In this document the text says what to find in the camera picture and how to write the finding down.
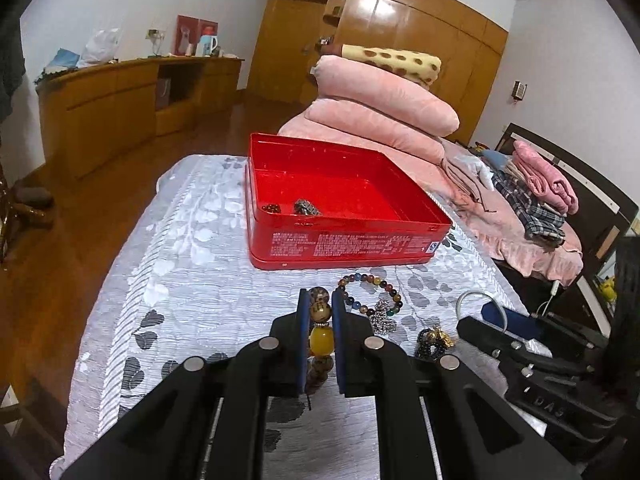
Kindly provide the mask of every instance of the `wooden wardrobe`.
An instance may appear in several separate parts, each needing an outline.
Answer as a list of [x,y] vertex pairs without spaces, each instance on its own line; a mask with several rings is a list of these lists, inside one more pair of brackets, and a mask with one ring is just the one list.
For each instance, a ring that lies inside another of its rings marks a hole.
[[427,52],[442,60],[431,91],[460,117],[460,128],[448,138],[468,143],[507,32],[457,0],[342,1],[335,15],[328,0],[268,0],[247,91],[309,104],[317,92],[308,72],[318,61],[319,40],[330,36],[336,43]]

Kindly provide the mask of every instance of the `yellow bead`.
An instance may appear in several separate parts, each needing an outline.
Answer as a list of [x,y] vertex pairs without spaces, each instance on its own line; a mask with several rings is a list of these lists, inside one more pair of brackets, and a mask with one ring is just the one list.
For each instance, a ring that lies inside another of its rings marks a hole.
[[334,329],[330,326],[316,326],[309,336],[309,346],[315,356],[329,355],[334,351]]

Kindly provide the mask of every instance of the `bed headboard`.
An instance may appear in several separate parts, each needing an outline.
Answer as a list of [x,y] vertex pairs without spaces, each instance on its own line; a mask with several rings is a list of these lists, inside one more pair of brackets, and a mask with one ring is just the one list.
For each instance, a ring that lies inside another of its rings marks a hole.
[[513,153],[514,140],[526,140],[540,155],[556,166],[571,183],[580,208],[567,217],[582,243],[584,269],[593,277],[614,251],[638,214],[638,206],[611,181],[576,156],[549,140],[511,123],[496,150]]

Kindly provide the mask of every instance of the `red tin box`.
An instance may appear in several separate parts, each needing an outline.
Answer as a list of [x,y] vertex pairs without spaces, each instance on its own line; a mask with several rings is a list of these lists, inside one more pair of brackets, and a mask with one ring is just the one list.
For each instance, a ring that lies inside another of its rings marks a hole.
[[[449,217],[385,155],[319,140],[252,134],[244,182],[255,267],[325,269],[423,264]],[[302,216],[309,200],[321,216]],[[282,212],[269,213],[266,204]]]

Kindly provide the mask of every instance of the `wooden floor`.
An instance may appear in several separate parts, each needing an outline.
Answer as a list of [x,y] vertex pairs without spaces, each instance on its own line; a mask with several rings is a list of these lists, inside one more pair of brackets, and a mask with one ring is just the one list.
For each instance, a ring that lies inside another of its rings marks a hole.
[[246,155],[250,133],[276,133],[300,110],[247,96],[194,132],[155,138],[71,186],[43,171],[54,225],[24,231],[0,271],[0,381],[20,398],[35,378],[66,406],[86,319],[158,177],[193,153]]

